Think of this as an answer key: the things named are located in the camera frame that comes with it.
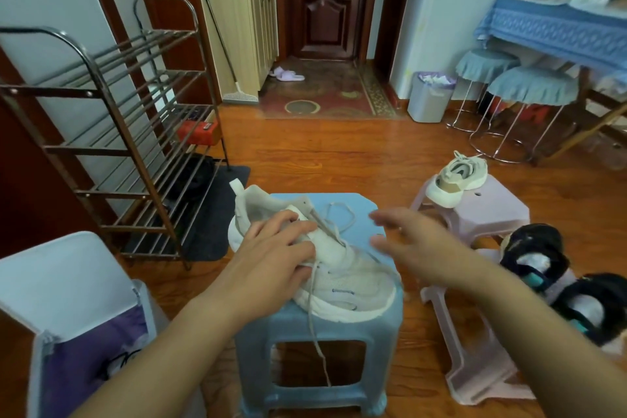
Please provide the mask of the person's right hand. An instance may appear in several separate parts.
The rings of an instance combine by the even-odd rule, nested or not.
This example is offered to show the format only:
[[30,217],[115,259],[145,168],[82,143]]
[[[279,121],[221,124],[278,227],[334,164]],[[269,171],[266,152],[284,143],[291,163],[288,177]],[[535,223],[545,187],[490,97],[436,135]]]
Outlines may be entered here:
[[436,286],[470,289],[474,252],[440,223],[400,207],[374,210],[369,218],[378,226],[401,232],[404,240],[398,242],[396,262],[403,263],[417,278]]

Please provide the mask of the white lace-up sneaker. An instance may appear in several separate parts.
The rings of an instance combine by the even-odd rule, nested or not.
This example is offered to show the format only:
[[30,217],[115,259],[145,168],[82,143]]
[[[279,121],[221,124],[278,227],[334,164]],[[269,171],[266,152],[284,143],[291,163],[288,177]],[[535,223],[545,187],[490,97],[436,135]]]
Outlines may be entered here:
[[345,203],[350,220],[338,226],[329,219],[330,202],[325,216],[320,215],[310,198],[301,195],[293,200],[279,200],[257,185],[245,188],[239,180],[230,182],[235,194],[234,216],[228,228],[228,242],[236,252],[247,230],[254,222],[269,219],[282,210],[295,211],[301,220],[318,224],[316,232],[308,233],[297,242],[309,240],[316,249],[310,279],[293,296],[294,302],[307,313],[312,342],[322,360],[327,386],[331,386],[326,358],[318,344],[313,317],[337,323],[359,323],[375,319],[392,305],[401,283],[400,276],[391,266],[384,265],[369,252],[352,246],[341,233],[353,226],[355,213]]
[[488,172],[488,163],[481,155],[466,156],[454,151],[453,159],[428,183],[426,197],[440,207],[454,208],[466,191],[484,185]]

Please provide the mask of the person's left forearm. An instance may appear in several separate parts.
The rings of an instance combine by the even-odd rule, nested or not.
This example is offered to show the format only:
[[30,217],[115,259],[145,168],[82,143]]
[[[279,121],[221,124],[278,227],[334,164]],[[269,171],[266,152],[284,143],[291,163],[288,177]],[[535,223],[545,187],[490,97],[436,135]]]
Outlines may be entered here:
[[269,314],[268,296],[208,288],[129,365],[70,418],[177,418],[226,343],[243,325]]

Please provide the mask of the person's right forearm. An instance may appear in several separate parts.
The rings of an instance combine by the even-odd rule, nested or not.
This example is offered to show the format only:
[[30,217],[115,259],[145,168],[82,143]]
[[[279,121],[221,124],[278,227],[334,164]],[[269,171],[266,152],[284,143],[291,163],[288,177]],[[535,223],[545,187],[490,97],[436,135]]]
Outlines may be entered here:
[[627,372],[513,274],[477,253],[468,293],[546,418],[627,418]]

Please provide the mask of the blue plastic stool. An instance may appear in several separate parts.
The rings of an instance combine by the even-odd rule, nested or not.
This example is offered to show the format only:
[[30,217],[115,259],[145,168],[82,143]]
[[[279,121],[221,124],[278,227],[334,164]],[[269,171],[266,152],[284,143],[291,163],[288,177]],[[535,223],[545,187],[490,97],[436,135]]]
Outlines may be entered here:
[[[386,383],[403,320],[403,285],[394,261],[370,244],[383,227],[370,218],[376,204],[358,193],[279,193],[257,185],[231,187],[234,216],[228,229],[237,252],[251,224],[290,210],[317,229],[297,242],[310,241],[315,258],[303,265],[311,277],[277,313],[245,326],[235,338],[241,383],[241,413],[268,418],[273,409],[359,407],[380,416],[387,405]],[[339,385],[329,376],[322,345],[365,345],[360,379]],[[325,376],[319,387],[288,388],[271,379],[271,356],[278,343],[310,343],[318,355],[314,370]]]

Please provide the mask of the dark floor mat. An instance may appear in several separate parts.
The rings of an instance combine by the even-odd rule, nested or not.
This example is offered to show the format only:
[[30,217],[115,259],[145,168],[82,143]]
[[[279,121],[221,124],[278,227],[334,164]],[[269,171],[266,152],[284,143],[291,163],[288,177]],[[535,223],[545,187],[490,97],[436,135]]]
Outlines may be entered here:
[[218,166],[206,192],[198,201],[165,200],[183,255],[177,252],[176,242],[165,233],[133,233],[122,256],[130,261],[180,261],[190,263],[220,260],[229,249],[228,227],[234,216],[235,194],[230,186],[233,180],[247,185],[249,166]]

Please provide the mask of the black shoes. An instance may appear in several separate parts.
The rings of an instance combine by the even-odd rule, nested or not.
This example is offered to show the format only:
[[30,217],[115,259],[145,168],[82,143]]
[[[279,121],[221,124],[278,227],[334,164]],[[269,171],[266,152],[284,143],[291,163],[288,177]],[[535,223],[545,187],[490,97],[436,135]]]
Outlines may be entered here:
[[166,199],[182,202],[198,201],[206,192],[215,171],[212,156],[192,154],[183,167],[177,167],[170,174],[164,187],[168,191]]

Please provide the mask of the red patterned rug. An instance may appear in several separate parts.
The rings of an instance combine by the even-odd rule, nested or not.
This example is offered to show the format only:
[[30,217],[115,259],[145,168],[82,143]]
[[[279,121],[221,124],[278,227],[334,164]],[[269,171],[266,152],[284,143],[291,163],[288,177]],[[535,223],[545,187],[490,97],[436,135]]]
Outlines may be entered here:
[[376,72],[354,60],[289,57],[277,64],[304,76],[303,81],[268,77],[260,91],[260,109],[268,119],[396,120]]

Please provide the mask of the white mop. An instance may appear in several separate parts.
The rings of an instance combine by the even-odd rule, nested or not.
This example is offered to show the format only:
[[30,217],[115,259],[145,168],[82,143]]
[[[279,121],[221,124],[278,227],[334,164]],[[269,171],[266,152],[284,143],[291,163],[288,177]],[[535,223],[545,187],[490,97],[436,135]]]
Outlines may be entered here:
[[225,93],[223,95],[223,100],[227,101],[227,102],[231,102],[231,103],[239,103],[239,104],[256,104],[258,103],[258,98],[252,95],[249,95],[247,93],[245,93],[242,89],[241,86],[239,84],[238,78],[236,76],[236,73],[234,71],[234,67],[233,64],[231,62],[231,58],[230,55],[228,53],[227,50],[227,46],[225,44],[223,35],[219,29],[219,25],[217,22],[217,18],[215,16],[215,12],[213,11],[213,8],[211,6],[210,0],[204,0],[206,3],[206,6],[208,8],[208,12],[210,14],[210,17],[215,25],[215,29],[216,29],[216,33],[218,36],[218,39],[220,41],[220,44],[222,46],[222,49],[224,51],[224,57],[226,58],[226,62],[228,64],[229,70],[231,72],[231,77],[233,78],[233,82],[234,82],[234,88],[236,89],[236,91],[234,92],[229,92],[229,93]]

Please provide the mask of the light purple bin liner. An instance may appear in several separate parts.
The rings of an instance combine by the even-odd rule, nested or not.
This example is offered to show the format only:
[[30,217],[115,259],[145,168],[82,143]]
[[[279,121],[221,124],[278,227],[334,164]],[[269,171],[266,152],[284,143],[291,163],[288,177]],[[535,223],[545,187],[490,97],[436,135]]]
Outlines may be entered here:
[[457,79],[442,72],[417,72],[416,76],[423,84],[433,89],[453,90],[457,86]]

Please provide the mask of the light wooden cabinet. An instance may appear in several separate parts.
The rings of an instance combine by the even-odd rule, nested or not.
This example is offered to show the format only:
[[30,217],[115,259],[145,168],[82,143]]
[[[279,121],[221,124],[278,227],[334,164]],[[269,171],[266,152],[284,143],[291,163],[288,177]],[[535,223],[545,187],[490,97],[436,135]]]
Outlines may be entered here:
[[[236,91],[233,78],[206,3],[204,0],[201,3],[218,97],[231,103],[224,101],[223,95]],[[210,3],[241,89],[257,97],[259,103],[260,91],[279,55],[276,0],[210,0]]]

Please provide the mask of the purple bin bag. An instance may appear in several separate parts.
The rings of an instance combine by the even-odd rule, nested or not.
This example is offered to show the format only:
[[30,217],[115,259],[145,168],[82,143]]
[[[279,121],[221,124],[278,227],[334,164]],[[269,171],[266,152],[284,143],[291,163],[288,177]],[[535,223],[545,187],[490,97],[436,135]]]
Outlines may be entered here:
[[148,343],[144,311],[135,306],[56,344],[44,360],[41,418],[68,418]]

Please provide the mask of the wooden folding table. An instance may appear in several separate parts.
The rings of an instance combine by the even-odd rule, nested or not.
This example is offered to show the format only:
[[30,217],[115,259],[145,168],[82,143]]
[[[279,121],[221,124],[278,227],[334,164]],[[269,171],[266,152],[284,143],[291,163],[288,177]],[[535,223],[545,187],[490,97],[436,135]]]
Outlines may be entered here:
[[569,121],[566,134],[558,143],[547,147],[542,147],[545,135],[541,135],[530,157],[530,162],[535,167],[555,160],[597,134],[605,135],[622,148],[627,148],[627,127],[615,127],[615,122],[620,118],[627,120],[627,88],[615,95],[600,92],[594,87],[591,69],[580,65],[578,68],[578,93],[575,102],[559,108],[547,127],[550,129],[557,120]]

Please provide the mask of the blue tablecloth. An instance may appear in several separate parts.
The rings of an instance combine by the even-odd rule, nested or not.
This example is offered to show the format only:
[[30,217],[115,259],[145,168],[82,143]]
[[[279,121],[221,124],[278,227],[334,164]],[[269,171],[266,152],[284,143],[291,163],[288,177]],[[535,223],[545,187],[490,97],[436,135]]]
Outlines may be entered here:
[[627,12],[568,3],[494,0],[474,38],[496,38],[561,58],[627,87]]

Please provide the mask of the metal shoe rack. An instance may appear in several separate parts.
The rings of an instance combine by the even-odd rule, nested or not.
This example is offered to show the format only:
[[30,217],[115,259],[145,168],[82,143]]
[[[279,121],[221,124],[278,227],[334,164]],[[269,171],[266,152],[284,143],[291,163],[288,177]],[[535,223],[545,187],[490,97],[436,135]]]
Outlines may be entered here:
[[[63,44],[73,59],[33,81],[0,82],[0,97],[28,130],[74,197],[97,225],[106,245],[121,249],[133,233],[165,233],[183,255],[166,180],[189,157],[212,156],[231,166],[200,21],[189,0],[132,0],[138,34],[91,52],[62,30],[0,26],[1,35],[44,36]],[[86,102],[97,114],[69,134],[51,138],[26,103]],[[184,121],[218,122],[215,146],[188,146],[177,138]]]

